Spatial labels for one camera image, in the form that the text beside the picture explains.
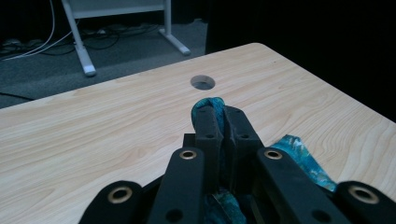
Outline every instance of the gray carpet floor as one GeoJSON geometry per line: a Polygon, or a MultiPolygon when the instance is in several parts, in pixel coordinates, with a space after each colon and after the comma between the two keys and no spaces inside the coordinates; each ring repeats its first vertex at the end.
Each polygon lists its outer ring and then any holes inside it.
{"type": "MultiPolygon", "coordinates": [[[[114,38],[84,41],[85,45],[98,47],[116,43],[106,49],[87,48],[97,71],[95,77],[84,75],[75,51],[58,56],[37,54],[1,61],[0,93],[40,99],[203,56],[206,27],[207,24],[201,20],[172,26],[172,34],[191,50],[189,56],[182,55],[159,34],[158,29],[163,28],[161,25],[142,35],[121,37],[117,42],[114,38]]],[[[70,49],[73,49],[72,44],[49,51],[56,53],[56,50],[64,52],[70,49]]],[[[27,100],[22,98],[0,94],[0,108],[25,102],[27,100]]]]}

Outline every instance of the metal table frame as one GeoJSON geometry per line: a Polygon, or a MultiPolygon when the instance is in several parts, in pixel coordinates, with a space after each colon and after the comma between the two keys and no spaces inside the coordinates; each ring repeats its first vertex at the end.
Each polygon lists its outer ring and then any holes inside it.
{"type": "Polygon", "coordinates": [[[62,0],[62,3],[75,39],[79,60],[84,74],[88,77],[95,76],[96,70],[81,40],[76,19],[163,10],[164,29],[160,29],[160,34],[178,48],[183,55],[191,53],[172,35],[171,0],[62,0]]]}

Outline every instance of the blue fabric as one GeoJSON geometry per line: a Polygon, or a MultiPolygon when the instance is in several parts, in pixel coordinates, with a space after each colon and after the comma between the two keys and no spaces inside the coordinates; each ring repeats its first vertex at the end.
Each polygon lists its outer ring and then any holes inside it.
{"type": "Polygon", "coordinates": [[[300,137],[287,134],[271,147],[287,152],[314,183],[330,191],[335,191],[337,184],[329,178],[311,156],[300,137]]]}
{"type": "MultiPolygon", "coordinates": [[[[192,126],[195,128],[196,112],[203,106],[211,105],[215,109],[219,129],[224,134],[224,101],[219,97],[205,98],[197,102],[191,110],[192,126]]],[[[287,152],[296,163],[304,170],[314,183],[334,191],[336,184],[328,177],[326,172],[318,165],[297,136],[285,135],[271,147],[287,152]]],[[[221,188],[219,193],[207,195],[205,198],[205,223],[210,224],[244,224],[247,223],[236,198],[226,188],[221,188]]]]}

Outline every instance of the table surface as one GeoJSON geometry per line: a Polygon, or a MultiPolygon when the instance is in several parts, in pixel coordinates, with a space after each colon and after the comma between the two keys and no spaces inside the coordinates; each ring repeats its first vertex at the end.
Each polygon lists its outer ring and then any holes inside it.
{"type": "Polygon", "coordinates": [[[0,223],[78,223],[106,185],[147,185],[194,133],[192,106],[215,96],[244,110],[266,146],[299,136],[334,181],[396,200],[396,124],[249,44],[0,110],[0,223]],[[198,75],[216,86],[195,89],[198,75]]]}

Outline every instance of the white table leg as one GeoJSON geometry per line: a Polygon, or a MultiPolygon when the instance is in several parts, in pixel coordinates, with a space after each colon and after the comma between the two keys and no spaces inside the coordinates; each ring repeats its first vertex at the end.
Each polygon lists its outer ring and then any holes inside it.
{"type": "Polygon", "coordinates": [[[183,55],[190,55],[191,51],[172,35],[171,0],[163,0],[163,3],[165,28],[160,29],[160,34],[171,42],[171,44],[173,44],[183,55]]]}
{"type": "Polygon", "coordinates": [[[62,0],[64,5],[64,12],[66,13],[66,17],[69,21],[70,28],[73,33],[73,37],[76,41],[75,47],[79,57],[79,61],[81,62],[82,68],[84,73],[87,77],[93,77],[96,75],[95,67],[91,61],[90,55],[88,54],[87,50],[85,49],[81,37],[79,35],[79,31],[76,25],[76,21],[73,16],[72,8],[70,7],[69,0],[62,0]]]}

